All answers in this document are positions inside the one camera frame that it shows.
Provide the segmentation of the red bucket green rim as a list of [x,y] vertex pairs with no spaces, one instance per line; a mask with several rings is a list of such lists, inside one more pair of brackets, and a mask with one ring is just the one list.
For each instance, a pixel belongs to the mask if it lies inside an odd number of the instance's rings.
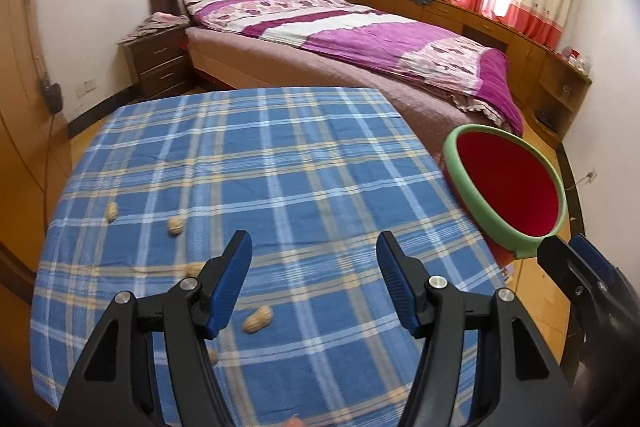
[[509,132],[454,128],[442,148],[442,172],[501,268],[536,257],[566,220],[564,186],[551,162]]

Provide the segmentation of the peanut shell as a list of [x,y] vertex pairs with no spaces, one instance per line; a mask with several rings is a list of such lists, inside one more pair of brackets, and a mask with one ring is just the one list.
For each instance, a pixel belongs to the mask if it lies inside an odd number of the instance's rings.
[[117,202],[112,200],[108,203],[106,207],[105,219],[108,223],[112,223],[118,216],[118,205]]
[[245,319],[242,331],[247,334],[255,334],[269,326],[272,319],[273,311],[270,306],[260,306]]
[[171,216],[167,220],[167,232],[171,236],[178,236],[183,232],[184,221],[180,216]]

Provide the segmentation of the blue plaid tablecloth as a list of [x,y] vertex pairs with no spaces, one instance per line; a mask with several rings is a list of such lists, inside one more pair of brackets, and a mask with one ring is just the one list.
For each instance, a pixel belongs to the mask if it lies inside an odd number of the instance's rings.
[[[105,219],[114,200],[118,216]],[[167,220],[180,216],[171,236]],[[209,92],[117,109],[56,206],[30,320],[35,391],[58,405],[112,297],[168,291],[224,250],[253,242],[229,325],[209,343],[234,421],[393,426],[420,359],[382,280],[375,243],[462,291],[503,283],[408,124],[372,89]],[[255,334],[245,319],[270,306]]]

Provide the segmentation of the long wooden cabinet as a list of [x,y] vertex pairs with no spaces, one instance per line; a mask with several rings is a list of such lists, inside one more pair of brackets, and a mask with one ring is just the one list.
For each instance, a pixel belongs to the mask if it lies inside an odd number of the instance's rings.
[[506,54],[512,98],[544,142],[559,146],[585,100],[591,79],[567,60],[520,32],[448,2],[347,0],[446,28]]

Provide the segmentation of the bottles on cabinet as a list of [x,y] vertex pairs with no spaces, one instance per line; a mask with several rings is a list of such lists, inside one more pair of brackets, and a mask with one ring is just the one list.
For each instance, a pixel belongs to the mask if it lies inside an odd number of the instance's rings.
[[568,65],[578,70],[578,72],[581,72],[582,75],[589,75],[592,65],[591,57],[589,55],[581,54],[570,46],[566,46],[562,49],[561,56]]

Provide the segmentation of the purple floral quilt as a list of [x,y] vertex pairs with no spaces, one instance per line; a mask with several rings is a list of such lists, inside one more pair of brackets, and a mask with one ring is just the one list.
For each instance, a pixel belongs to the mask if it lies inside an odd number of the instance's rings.
[[184,0],[203,29],[318,54],[425,88],[523,133],[506,54],[431,24],[345,0]]

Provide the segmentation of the dark wooden bed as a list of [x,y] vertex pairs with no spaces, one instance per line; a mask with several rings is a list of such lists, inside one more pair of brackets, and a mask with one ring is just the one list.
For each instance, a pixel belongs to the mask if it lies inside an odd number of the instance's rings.
[[462,124],[521,134],[506,54],[454,31],[345,0],[150,0],[188,19],[195,70],[232,89],[378,90],[427,150]]

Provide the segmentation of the dark wooden nightstand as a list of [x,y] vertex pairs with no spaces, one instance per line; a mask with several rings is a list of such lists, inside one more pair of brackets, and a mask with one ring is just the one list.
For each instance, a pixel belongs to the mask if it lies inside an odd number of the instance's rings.
[[170,98],[191,89],[193,67],[184,26],[157,31],[119,46],[142,100]]

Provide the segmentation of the wooden wardrobe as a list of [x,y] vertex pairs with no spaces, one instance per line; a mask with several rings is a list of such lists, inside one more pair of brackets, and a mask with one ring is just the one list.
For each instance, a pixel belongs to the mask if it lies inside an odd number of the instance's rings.
[[49,222],[72,171],[62,113],[37,26],[36,0],[1,0],[1,284],[29,303]]

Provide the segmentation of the pink cloth on nightstand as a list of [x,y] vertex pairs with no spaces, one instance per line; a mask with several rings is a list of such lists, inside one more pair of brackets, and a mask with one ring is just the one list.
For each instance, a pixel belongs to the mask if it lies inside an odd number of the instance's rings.
[[156,35],[161,31],[188,26],[189,17],[164,12],[155,12],[144,20],[134,31],[119,40],[118,44],[133,42],[143,37]]

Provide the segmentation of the wall power socket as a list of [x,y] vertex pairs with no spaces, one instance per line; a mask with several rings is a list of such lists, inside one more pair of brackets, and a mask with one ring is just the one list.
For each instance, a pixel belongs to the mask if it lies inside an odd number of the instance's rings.
[[78,82],[75,86],[77,98],[82,98],[94,90],[96,90],[96,80],[94,78]]

